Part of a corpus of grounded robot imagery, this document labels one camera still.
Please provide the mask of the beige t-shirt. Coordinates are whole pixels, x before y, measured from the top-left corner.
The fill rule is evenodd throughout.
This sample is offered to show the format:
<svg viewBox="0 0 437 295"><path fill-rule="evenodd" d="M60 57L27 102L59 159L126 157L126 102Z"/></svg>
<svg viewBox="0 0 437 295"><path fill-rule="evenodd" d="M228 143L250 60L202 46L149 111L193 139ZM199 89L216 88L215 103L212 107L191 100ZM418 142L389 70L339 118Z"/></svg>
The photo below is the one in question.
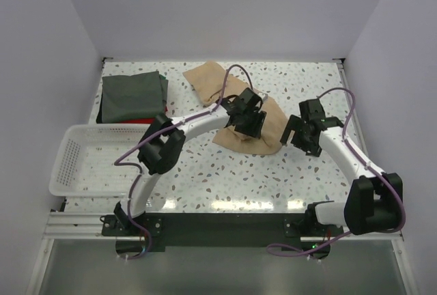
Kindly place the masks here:
<svg viewBox="0 0 437 295"><path fill-rule="evenodd" d="M207 106L219 99L223 81L227 81L225 97L239 95L249 86L231 74L225 78L225 69L214 61L207 61L196 68L187 70L183 75L194 87L200 101ZM236 132L232 126L220 129L214 136L213 142L242 154L271 155L277 153L282 147L280 139L287 124L286 115L276 100L271 97L263 103L262 111L266 112L266 119L259 139Z"/></svg>

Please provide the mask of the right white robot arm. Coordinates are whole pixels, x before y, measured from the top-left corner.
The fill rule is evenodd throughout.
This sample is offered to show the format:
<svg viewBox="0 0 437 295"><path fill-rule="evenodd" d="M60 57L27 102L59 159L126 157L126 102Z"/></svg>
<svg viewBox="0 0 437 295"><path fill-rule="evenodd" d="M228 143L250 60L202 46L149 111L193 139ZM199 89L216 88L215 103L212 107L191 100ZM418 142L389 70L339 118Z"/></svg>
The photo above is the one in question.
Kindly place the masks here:
<svg viewBox="0 0 437 295"><path fill-rule="evenodd" d="M346 124L328 117L319 99L299 104L300 114L291 115L281 143L290 142L308 156L326 152L350 184L345 202L321 201L307 206L300 226L318 236L329 225L346 227L354 235L391 233L406 222L403 182L372 163L346 134Z"/></svg>

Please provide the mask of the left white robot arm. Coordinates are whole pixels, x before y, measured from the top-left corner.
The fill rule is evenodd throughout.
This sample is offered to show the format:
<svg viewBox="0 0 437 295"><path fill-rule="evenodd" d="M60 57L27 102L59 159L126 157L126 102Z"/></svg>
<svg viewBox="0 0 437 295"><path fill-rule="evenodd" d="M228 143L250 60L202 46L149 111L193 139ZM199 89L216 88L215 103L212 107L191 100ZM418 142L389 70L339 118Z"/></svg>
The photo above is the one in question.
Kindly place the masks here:
<svg viewBox="0 0 437 295"><path fill-rule="evenodd" d="M147 236L141 222L146 202L160 177L178 163L184 144L230 126L246 136L260 138L266 119L262 106L267 99L267 94L246 88L239 95L220 97L216 103L193 114L174 118L158 115L138 144L114 162L118 167L133 166L139 170L128 194L113 211L116 229L126 235Z"/></svg>

